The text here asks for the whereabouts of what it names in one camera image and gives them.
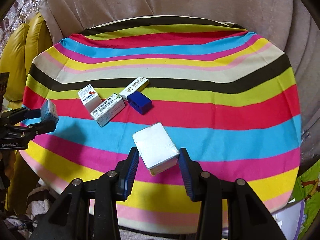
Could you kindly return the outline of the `white red-heart medicine box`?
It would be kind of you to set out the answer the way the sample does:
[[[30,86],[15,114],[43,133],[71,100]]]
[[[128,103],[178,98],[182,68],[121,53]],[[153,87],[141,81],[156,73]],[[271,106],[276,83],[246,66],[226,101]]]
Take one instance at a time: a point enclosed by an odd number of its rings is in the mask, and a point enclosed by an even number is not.
[[[93,112],[102,100],[91,84],[78,91],[79,99],[89,113]]]

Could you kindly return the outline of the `white JIYIN MUSIC box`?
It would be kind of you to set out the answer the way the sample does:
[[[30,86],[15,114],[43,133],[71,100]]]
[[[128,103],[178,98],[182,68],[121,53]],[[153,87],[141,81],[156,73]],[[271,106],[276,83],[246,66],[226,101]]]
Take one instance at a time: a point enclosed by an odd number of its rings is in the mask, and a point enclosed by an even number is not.
[[[134,133],[132,137],[152,176],[177,164],[179,151],[160,122]]]

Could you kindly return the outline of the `teal medicine box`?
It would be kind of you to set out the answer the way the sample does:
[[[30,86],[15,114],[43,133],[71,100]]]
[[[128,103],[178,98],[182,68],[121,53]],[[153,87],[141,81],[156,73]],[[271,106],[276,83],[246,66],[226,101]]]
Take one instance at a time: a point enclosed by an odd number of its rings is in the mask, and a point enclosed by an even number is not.
[[[40,108],[41,122],[53,121],[55,124],[59,121],[56,105],[49,99],[47,99]]]

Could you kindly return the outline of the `white purple storage box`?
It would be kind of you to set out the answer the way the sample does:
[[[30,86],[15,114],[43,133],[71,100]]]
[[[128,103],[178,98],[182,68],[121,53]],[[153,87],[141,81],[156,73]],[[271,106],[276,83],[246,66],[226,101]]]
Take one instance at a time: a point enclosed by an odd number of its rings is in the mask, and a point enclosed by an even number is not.
[[[291,201],[272,213],[286,239],[297,240],[304,219],[305,200]]]

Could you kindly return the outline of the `green cartoon blanket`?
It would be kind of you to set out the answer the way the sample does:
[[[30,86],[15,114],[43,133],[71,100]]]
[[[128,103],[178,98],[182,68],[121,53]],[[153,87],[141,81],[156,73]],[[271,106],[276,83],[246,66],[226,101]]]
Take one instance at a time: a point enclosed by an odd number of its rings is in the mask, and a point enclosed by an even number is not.
[[[291,196],[296,201],[305,201],[298,235],[302,239],[319,212],[319,161],[297,178]]]

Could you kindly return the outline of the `yellow cushion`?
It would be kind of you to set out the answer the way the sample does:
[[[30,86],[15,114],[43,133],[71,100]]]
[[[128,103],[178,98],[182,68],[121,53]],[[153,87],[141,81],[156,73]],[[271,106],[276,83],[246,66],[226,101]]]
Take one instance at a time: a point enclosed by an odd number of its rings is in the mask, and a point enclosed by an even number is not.
[[[4,94],[8,101],[22,101],[33,59],[52,45],[49,29],[40,13],[13,32],[1,56],[1,72],[10,73]]]

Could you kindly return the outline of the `white barcode medicine box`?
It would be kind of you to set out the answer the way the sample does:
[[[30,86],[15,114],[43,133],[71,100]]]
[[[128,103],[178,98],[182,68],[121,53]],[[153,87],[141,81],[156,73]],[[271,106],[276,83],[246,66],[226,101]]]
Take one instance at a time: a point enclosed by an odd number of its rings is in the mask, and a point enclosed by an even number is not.
[[[113,93],[91,112],[91,117],[100,127],[103,127],[120,113],[125,106],[123,98],[120,95]]]

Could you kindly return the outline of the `small blue box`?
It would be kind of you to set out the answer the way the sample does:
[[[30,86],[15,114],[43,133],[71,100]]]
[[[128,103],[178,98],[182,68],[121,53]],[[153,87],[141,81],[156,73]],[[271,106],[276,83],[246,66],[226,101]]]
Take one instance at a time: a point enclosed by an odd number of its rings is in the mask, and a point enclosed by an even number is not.
[[[139,91],[128,95],[127,101],[141,115],[144,115],[152,108],[152,101]]]

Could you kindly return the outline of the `rainbow striped cloth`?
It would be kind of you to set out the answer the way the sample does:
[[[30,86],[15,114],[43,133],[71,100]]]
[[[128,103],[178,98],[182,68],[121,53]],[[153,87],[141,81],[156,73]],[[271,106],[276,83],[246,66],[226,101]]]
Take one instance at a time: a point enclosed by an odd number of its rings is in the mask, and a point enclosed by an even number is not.
[[[78,91],[119,93],[137,77],[152,109],[126,106],[100,127]],[[55,191],[99,178],[125,159],[133,134],[161,123],[177,148],[218,178],[246,180],[274,212],[287,204],[300,164],[297,85],[287,55],[237,26],[185,17],[124,20],[72,34],[35,57],[24,106],[50,99],[59,122],[21,156]]]

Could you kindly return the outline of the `white gold long box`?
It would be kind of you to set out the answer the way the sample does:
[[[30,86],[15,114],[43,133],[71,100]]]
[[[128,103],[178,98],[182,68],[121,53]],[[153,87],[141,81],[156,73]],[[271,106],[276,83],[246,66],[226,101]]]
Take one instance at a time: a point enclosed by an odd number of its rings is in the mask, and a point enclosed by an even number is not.
[[[146,86],[149,85],[149,80],[144,77],[137,77],[135,80],[133,80],[127,87],[125,87],[119,95],[127,101],[127,97],[131,95],[132,93],[139,91],[141,92]]]

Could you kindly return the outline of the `beige velvet sofa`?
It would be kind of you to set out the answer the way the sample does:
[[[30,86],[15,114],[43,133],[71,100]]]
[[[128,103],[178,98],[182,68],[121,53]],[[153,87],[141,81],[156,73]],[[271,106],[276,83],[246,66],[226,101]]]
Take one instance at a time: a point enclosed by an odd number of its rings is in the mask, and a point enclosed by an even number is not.
[[[226,21],[259,33],[289,56],[302,110],[302,164],[319,159],[319,27],[301,0],[16,0],[1,19],[1,45],[40,13],[53,41],[103,23],[146,15]]]

